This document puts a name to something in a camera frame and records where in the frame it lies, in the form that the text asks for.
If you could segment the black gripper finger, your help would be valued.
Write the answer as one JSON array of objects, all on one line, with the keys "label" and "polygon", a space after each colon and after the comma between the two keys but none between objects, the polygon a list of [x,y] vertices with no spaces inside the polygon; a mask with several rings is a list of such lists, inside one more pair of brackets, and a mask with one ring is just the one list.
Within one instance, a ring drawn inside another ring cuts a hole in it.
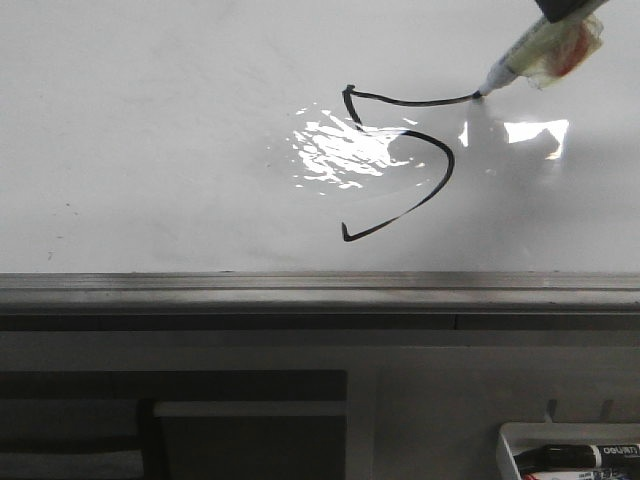
[{"label": "black gripper finger", "polygon": [[583,19],[594,13],[607,0],[535,0],[549,23]]}]

